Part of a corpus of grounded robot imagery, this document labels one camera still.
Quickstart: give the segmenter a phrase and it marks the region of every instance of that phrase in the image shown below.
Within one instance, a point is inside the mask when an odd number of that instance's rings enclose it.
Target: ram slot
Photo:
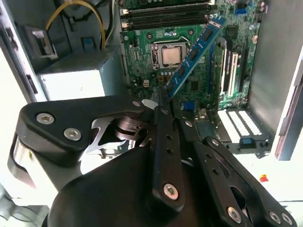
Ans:
[[[142,30],[142,29],[153,29],[160,27],[175,27],[175,26],[188,26],[197,24],[206,24],[208,22],[207,17],[200,18],[183,18],[183,19],[168,19],[168,20],[155,20],[150,22],[136,22],[131,23],[129,27],[125,27],[125,30]]]
[[[239,57],[239,55],[237,53],[232,53],[232,69],[231,69],[231,79],[230,79],[229,87],[228,87],[228,94],[227,94],[228,97],[233,96],[233,93],[235,90],[238,57]]]
[[[187,4],[180,6],[170,6],[170,7],[157,7],[149,9],[131,9],[124,11],[123,16],[136,18],[136,17],[151,17],[151,16],[163,16],[171,15],[176,13],[195,13],[200,11],[211,12],[214,9],[214,6],[208,4]]]

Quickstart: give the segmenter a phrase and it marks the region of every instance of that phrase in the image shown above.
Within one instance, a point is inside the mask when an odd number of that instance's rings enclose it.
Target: black ram slot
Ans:
[[[244,80],[246,78],[246,64],[247,64],[247,57],[249,53],[249,49],[247,46],[248,41],[246,40],[245,44],[243,45],[242,49],[242,60],[241,60],[241,75],[240,75],[240,82],[239,82],[239,92],[243,91]]]
[[[190,4],[190,5],[181,5],[173,7],[157,7],[149,9],[133,9],[129,11],[129,17],[145,17],[145,16],[159,16],[159,15],[169,15],[174,13],[189,13],[196,11],[211,11],[212,6],[208,4]]]
[[[188,25],[198,25],[198,24],[206,24],[208,22],[208,19],[203,17],[199,19],[192,19],[192,18],[186,18],[186,19],[176,19],[171,21],[152,21],[149,23],[132,23],[130,28],[127,28],[126,30],[142,30],[142,29],[153,29],[153,28],[159,28],[159,27],[175,27],[175,26],[188,26]]]
[[[183,20],[183,19],[201,19],[205,17],[205,13],[201,12],[201,13],[195,13],[195,14],[175,14],[175,15],[171,15],[171,16],[164,16],[164,17],[141,17],[141,18],[130,18],[128,21],[131,24],[136,24],[136,25],[140,25],[140,24],[149,24],[149,23],[153,23],[153,22],[166,22],[166,21],[176,21],[176,20]]]

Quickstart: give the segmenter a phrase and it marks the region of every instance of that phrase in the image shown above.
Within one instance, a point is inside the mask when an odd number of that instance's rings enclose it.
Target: screw hole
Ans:
[[[213,173],[219,175],[219,172],[216,169],[213,169]]]
[[[167,149],[166,149],[166,151],[167,151],[167,153],[169,153],[170,155],[172,155],[172,154],[173,154],[172,149],[167,148]]]

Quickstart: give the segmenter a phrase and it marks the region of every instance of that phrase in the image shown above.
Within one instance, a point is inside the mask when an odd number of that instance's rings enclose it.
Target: motherboard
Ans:
[[[129,0],[120,8],[124,63],[133,96],[165,86],[209,20],[226,19],[176,97],[196,120],[206,111],[244,108],[264,11],[260,0]]]

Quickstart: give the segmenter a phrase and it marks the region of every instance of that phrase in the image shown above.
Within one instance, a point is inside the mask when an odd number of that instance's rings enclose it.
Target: cable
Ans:
[[[100,2],[98,2],[94,7],[95,8],[99,8],[102,4],[104,4],[105,2],[107,2],[107,0],[101,0]],[[60,7],[60,2],[59,0],[54,0],[54,4],[56,8]],[[89,11],[87,14],[84,14],[81,18],[75,18],[75,17],[71,17],[69,16],[64,10],[61,12],[61,14],[67,19],[70,20],[71,18],[73,19],[74,22],[81,22],[81,21],[87,21],[89,19],[89,17],[93,14],[92,11]]]
[[[47,24],[46,24],[46,30],[49,29],[49,27],[51,26],[52,22],[55,20],[55,18],[60,14],[60,12],[62,10],[64,10],[66,7],[68,7],[69,5],[74,5],[74,4],[77,4],[77,5],[82,5],[82,6],[85,6],[87,8],[89,8],[97,17],[98,19],[98,23],[100,25],[100,29],[101,29],[101,44],[100,44],[100,49],[101,48],[104,48],[105,47],[105,31],[104,31],[104,27],[103,27],[103,24],[102,24],[102,19],[101,19],[101,16],[100,16],[100,13],[98,10],[95,10],[94,9],[94,6],[92,6],[91,4],[89,4],[88,2],[85,2],[83,0],[72,0],[71,2],[65,2],[63,3],[54,13],[53,15],[51,16],[51,18],[48,20]]]
[[[115,21],[115,0],[110,0],[109,3],[109,25],[105,34],[105,45],[108,42],[109,37],[112,35],[114,30],[114,21]]]

